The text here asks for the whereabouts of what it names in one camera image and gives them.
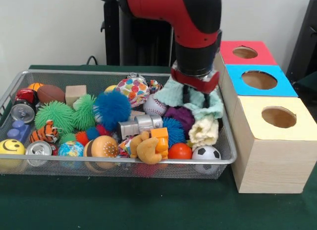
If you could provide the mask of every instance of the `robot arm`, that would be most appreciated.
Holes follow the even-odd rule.
[[[172,77],[203,93],[211,92],[219,74],[212,71],[218,49],[221,0],[118,0],[121,9],[132,16],[165,20],[174,28],[177,69]]]

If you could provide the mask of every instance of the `blue toy block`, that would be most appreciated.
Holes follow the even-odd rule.
[[[31,126],[25,124],[21,120],[17,120],[13,122],[12,127],[13,129],[10,129],[6,134],[8,138],[18,140],[21,143],[25,143],[26,138],[31,132]]]
[[[226,68],[237,95],[298,97],[278,65],[226,65]],[[243,81],[242,75],[251,71],[260,71],[273,76],[277,81],[276,86],[271,89],[249,86]]]

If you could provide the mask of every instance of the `metal basket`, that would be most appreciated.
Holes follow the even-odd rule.
[[[65,89],[67,85],[87,85],[87,93],[98,95],[106,87],[118,84],[129,73],[28,70],[16,76],[4,96],[0,99],[0,141],[7,138],[13,119],[9,115],[15,93],[34,82],[56,85]],[[146,79],[156,79],[164,84],[169,74],[141,73]],[[163,160],[150,166],[133,158],[98,158],[98,157],[60,157],[0,155],[1,174],[35,174],[35,175],[79,175],[79,176],[125,176],[157,178],[204,178],[217,179],[228,164],[236,160],[237,153],[234,139],[224,112],[223,128],[215,147],[221,153],[220,161],[199,160]],[[30,165],[35,160],[42,160],[43,165]],[[197,169],[211,169],[209,174],[197,172]]]

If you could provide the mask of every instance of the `stacked boxes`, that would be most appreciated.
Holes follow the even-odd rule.
[[[317,160],[317,124],[264,43],[222,42],[220,51],[238,191],[301,193]]]

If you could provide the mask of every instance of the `stuffed tiger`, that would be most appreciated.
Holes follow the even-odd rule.
[[[38,130],[32,132],[30,136],[30,143],[36,141],[46,141],[50,143],[55,143],[58,140],[57,127],[53,126],[53,121],[48,120],[46,125]]]

